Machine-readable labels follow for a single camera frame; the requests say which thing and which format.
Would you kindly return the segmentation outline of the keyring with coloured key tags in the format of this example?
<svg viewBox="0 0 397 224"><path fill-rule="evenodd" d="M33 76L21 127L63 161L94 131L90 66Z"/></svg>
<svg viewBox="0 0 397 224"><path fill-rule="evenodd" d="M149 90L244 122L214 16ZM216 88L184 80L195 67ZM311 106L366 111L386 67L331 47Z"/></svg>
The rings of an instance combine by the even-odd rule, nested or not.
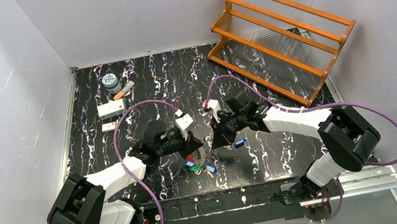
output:
<svg viewBox="0 0 397 224"><path fill-rule="evenodd" d="M214 177L214 174L218 173L218 169L209 161L203 148L188 155L185 158L184 166L196 175L208 174L210 177Z"/></svg>

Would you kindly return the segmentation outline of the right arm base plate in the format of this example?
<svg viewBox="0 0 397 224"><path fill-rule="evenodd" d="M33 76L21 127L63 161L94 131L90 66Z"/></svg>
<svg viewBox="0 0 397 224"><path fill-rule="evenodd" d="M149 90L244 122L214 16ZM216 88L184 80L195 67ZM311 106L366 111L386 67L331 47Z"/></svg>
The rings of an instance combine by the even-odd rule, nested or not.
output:
<svg viewBox="0 0 397 224"><path fill-rule="evenodd" d="M333 197L339 197L344 191L335 181L318 187L312 183L302 184L300 181L285 182L279 186L278 192L268 198L269 202L281 202L283 205L293 205L301 202L319 204L329 202Z"/></svg>

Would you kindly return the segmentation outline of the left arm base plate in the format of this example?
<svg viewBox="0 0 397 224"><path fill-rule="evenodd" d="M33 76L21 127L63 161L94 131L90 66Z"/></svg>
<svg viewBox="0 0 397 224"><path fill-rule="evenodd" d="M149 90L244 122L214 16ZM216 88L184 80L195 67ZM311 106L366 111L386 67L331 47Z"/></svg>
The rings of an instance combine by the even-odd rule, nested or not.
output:
<svg viewBox="0 0 397 224"><path fill-rule="evenodd" d="M160 224L160 214L157 205L147 205L136 210L128 224Z"/></svg>

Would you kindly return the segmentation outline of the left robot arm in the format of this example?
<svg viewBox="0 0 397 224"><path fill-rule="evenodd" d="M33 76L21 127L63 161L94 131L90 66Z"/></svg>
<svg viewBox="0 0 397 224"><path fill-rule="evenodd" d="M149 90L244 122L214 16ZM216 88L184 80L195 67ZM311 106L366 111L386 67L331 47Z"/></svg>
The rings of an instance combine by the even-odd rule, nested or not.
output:
<svg viewBox="0 0 397 224"><path fill-rule="evenodd" d="M182 158L197 151L203 142L195 138L190 114L177 115L175 126L150 121L144 137L134 144L122 162L81 176L69 174L47 216L47 224L142 224L142 207L131 199L108 199L154 172L160 159L174 153Z"/></svg>

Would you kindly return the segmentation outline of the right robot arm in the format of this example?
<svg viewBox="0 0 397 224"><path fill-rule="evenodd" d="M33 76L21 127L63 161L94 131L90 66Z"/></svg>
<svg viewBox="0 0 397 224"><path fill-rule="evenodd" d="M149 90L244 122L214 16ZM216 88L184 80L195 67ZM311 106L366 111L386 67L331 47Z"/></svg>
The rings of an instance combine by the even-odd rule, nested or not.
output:
<svg viewBox="0 0 397 224"><path fill-rule="evenodd" d="M321 140L327 152L309 165L290 193L314 197L322 187L343 173L358 172L378 145L380 133L353 107L341 106L306 112L269 101L259 103L243 92L226 101L229 111L217 100L206 100L212 112L212 148L232 146L245 128L262 132L289 132Z"/></svg>

